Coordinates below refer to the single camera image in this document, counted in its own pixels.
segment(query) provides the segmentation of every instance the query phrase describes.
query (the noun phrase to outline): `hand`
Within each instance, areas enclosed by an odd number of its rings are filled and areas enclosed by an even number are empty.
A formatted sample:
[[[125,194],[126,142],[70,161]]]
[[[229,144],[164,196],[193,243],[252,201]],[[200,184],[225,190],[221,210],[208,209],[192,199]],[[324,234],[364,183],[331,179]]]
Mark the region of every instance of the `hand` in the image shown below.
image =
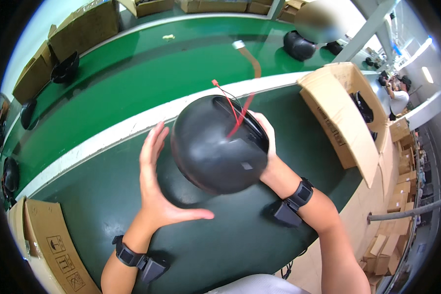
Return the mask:
[[[281,199],[291,196],[302,180],[276,155],[275,130],[261,113],[248,110],[259,122],[269,139],[268,164],[259,179],[268,185]]]
[[[214,214],[207,209],[182,209],[170,203],[160,191],[157,181],[157,159],[168,135],[168,127],[159,122],[147,135],[142,146],[139,164],[141,174],[142,209],[141,217],[154,231],[158,228],[182,221],[212,219]]]
[[[273,126],[271,126],[270,122],[266,119],[263,113],[253,112],[251,110],[248,110],[248,112],[253,115],[253,117],[259,122],[261,127],[265,130],[266,135],[269,139],[268,158],[274,158],[276,156],[275,129],[273,129]]]

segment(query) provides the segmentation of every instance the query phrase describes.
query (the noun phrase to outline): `person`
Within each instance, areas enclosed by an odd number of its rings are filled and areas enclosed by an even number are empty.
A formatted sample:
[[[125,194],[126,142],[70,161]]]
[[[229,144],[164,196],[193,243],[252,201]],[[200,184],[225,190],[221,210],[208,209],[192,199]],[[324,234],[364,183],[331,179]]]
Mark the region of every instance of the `person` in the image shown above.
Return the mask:
[[[277,196],[291,196],[302,181],[288,165],[276,155],[275,132],[261,113],[251,111],[265,129],[269,138],[268,164],[260,180]],[[146,253],[153,233],[170,224],[210,220],[214,214],[206,209],[181,209],[163,196],[157,181],[156,164],[168,127],[159,122],[147,135],[139,156],[142,207],[135,216],[122,242],[133,252]],[[322,293],[369,294],[370,286],[365,273],[355,259],[353,248],[333,202],[321,191],[313,188],[310,200],[298,210],[298,215],[318,233],[322,255]],[[103,294],[129,294],[135,284],[137,267],[128,267],[118,260],[113,251],[101,275]],[[308,292],[284,279],[269,274],[256,274],[210,291],[215,294],[269,293],[307,294]]]
[[[386,79],[386,91],[390,96],[390,115],[389,119],[395,121],[395,114],[399,114],[404,111],[407,106],[410,96],[408,96],[408,91],[410,91],[411,81],[407,76],[400,78],[398,85],[395,80],[398,79],[397,76],[393,76],[390,79]]]

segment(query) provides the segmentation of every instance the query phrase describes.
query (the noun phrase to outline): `wrist strap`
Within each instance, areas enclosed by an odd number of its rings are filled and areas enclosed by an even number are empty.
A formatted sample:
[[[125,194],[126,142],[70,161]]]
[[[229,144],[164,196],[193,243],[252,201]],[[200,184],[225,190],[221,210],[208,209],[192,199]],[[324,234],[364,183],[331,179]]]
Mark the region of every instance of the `wrist strap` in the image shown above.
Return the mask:
[[[301,206],[309,202],[314,193],[313,187],[308,179],[302,178],[299,187],[293,195],[273,205],[272,213],[274,219],[286,227],[299,227],[302,219],[297,215],[297,211]]]
[[[150,283],[164,274],[170,265],[165,261],[156,262],[144,253],[135,253],[123,243],[123,235],[115,236],[112,242],[116,245],[116,257],[127,266],[135,266],[141,270],[140,279],[144,283]]]
[[[294,212],[297,212],[301,206],[306,205],[314,190],[312,190],[314,186],[308,181],[306,178],[302,178],[302,181],[299,184],[299,187],[294,192],[293,195],[286,198],[284,202],[292,209]]]

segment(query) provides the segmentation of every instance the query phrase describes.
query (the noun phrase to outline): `green conveyor belt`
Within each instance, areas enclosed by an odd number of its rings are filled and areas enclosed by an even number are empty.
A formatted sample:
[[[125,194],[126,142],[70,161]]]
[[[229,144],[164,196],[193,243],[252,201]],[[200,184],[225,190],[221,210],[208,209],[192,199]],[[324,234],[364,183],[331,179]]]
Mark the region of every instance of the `green conveyor belt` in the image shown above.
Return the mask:
[[[19,193],[60,156],[98,132],[159,104],[212,87],[253,77],[249,62],[231,46],[243,39],[259,60],[262,75],[311,71],[334,56],[319,49],[305,62],[282,50],[291,24],[229,17],[201,18],[159,25],[128,34],[80,60],[71,85],[49,84],[37,98],[32,131],[18,122],[0,157],[20,167]],[[176,39],[167,42],[164,35]],[[362,69],[365,56],[355,57]]]

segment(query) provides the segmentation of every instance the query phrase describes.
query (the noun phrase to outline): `black wire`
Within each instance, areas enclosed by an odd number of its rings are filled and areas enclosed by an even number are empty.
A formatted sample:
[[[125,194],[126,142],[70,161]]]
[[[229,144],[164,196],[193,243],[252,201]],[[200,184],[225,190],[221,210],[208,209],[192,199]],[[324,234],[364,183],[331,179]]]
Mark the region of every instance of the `black wire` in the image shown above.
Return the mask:
[[[237,102],[237,104],[240,106],[240,108],[242,108],[242,105],[241,105],[240,102],[238,101],[237,97],[233,96],[232,94],[230,94],[229,92],[225,91],[225,90],[222,89],[221,87],[219,87],[219,89],[221,89],[221,90],[224,91],[225,93],[229,94],[230,96],[234,97],[235,102]]]
[[[308,247],[304,251],[302,251],[297,257],[303,256],[307,252],[307,249],[308,249]]]
[[[282,269],[281,269],[281,278],[283,278],[285,280],[287,280],[287,278],[289,278],[289,275],[291,274],[291,269],[293,268],[293,263],[294,263],[294,260],[289,262],[286,265],[287,270],[286,270],[285,274],[282,273]]]
[[[308,247],[304,251],[302,251],[297,257],[304,255],[307,252],[307,249],[308,249]],[[287,278],[289,278],[289,275],[291,274],[291,271],[293,268],[293,263],[294,263],[294,260],[289,262],[286,265],[286,273],[285,274],[282,272],[282,269],[281,269],[281,278],[283,278],[285,280],[287,280]]]

